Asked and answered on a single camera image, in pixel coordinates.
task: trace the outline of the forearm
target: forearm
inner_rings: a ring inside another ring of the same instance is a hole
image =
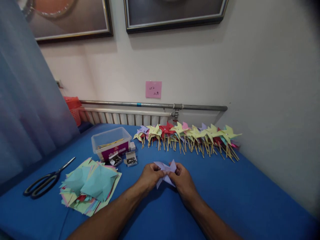
[[[210,240],[240,240],[241,238],[220,219],[220,217],[200,197],[196,197],[189,205],[193,217]]]
[[[145,194],[146,188],[134,184],[85,221],[68,239],[117,239]]]

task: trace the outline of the hand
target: hand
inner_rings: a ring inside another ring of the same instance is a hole
[[[189,171],[181,163],[176,163],[176,166],[177,170],[175,173],[167,172],[167,174],[176,185],[184,205],[190,208],[190,206],[195,201],[201,199],[201,197],[197,192]]]
[[[155,163],[147,164],[136,182],[136,185],[139,186],[145,194],[148,194],[164,175],[164,172],[161,171]]]

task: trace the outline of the square colored paper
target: square colored paper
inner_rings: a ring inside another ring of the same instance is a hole
[[[146,98],[161,98],[162,81],[146,81]]]

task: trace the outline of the white radiator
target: white radiator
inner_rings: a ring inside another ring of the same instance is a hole
[[[166,125],[168,117],[171,114],[168,112],[155,111],[138,111],[125,109],[108,109],[108,108],[79,108],[81,121],[90,122],[93,125],[98,123],[112,123],[123,125]]]

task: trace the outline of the blue curtain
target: blue curtain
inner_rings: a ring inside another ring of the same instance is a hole
[[[0,184],[79,135],[15,0],[0,0]]]

